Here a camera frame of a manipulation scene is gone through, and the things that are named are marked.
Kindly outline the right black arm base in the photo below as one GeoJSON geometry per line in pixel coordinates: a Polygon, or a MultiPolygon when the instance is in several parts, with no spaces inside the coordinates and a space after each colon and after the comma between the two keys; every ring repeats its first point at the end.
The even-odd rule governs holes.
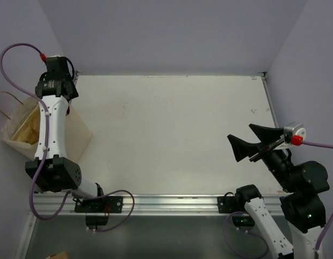
{"type": "MultiPolygon", "coordinates": [[[[239,206],[235,195],[232,192],[227,192],[224,196],[218,196],[217,207],[220,214],[246,212],[239,206]]],[[[254,220],[245,214],[235,214],[231,217],[231,221],[233,225],[238,228],[252,229],[255,226],[254,220]]]]}

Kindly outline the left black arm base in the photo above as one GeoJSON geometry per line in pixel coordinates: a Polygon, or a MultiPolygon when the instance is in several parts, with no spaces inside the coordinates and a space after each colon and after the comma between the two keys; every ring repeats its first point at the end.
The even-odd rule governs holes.
{"type": "Polygon", "coordinates": [[[85,213],[85,224],[88,228],[98,229],[105,226],[109,220],[109,214],[119,214],[122,212],[123,197],[108,196],[103,199],[81,200],[73,198],[75,202],[74,211],[85,213]]]}

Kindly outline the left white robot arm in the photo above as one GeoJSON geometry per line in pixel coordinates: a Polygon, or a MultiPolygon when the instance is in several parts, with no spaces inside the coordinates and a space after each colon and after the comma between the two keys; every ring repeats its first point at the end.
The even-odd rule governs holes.
{"type": "Polygon", "coordinates": [[[105,208],[106,198],[100,195],[100,185],[81,175],[80,166],[67,157],[66,114],[70,101],[79,96],[74,84],[74,70],[67,57],[54,56],[45,60],[43,73],[35,95],[39,102],[40,128],[37,150],[25,171],[44,192],[71,191],[87,199],[94,212],[105,208]]]}

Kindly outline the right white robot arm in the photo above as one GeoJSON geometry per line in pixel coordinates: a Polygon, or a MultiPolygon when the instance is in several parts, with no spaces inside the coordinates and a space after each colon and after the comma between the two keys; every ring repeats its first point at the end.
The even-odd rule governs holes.
{"type": "Polygon", "coordinates": [[[288,222],[292,240],[288,241],[266,208],[255,185],[236,190],[233,200],[238,211],[247,213],[260,230],[273,258],[322,258],[320,234],[325,230],[325,206],[319,194],[330,189],[326,168],[307,161],[294,165],[291,146],[299,146],[306,138],[302,123],[270,128],[250,124],[258,143],[227,136],[237,162],[249,158],[262,160],[286,193],[280,197],[281,209],[288,222]]]}

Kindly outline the brown cardboard piece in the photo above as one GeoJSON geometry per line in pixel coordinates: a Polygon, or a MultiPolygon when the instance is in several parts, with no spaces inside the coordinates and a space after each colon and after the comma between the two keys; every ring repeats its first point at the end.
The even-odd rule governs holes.
{"type": "Polygon", "coordinates": [[[50,255],[46,259],[68,259],[68,252],[67,251],[62,251],[58,254],[50,255]]]}

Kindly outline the beige paper bag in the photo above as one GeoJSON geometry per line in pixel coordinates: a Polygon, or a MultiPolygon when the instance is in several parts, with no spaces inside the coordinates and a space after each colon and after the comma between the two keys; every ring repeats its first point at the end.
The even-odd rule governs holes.
{"type": "MultiPolygon", "coordinates": [[[[14,96],[10,92],[1,94],[14,96]]],[[[19,105],[7,115],[1,108],[0,113],[7,120],[1,129],[1,140],[30,160],[34,159],[39,140],[40,112],[38,102],[29,97],[24,101],[17,100],[19,105]]],[[[85,122],[73,106],[66,115],[65,144],[67,157],[78,162],[92,137],[85,122]]]]}

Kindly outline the aluminium front rail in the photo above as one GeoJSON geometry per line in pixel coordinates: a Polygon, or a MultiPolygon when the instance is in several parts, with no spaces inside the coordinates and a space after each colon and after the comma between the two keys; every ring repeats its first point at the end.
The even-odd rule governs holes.
{"type": "MultiPolygon", "coordinates": [[[[126,216],[131,210],[132,199],[128,194],[123,196],[121,213],[112,213],[110,216],[126,216]]],[[[147,195],[134,194],[135,206],[132,216],[217,216],[217,195],[147,195]]],[[[34,206],[37,212],[43,216],[52,215],[60,206],[64,194],[35,194],[34,206]]],[[[272,216],[282,216],[279,195],[264,195],[266,209],[272,216]]],[[[69,196],[59,215],[80,215],[75,212],[75,202],[69,196]]]]}

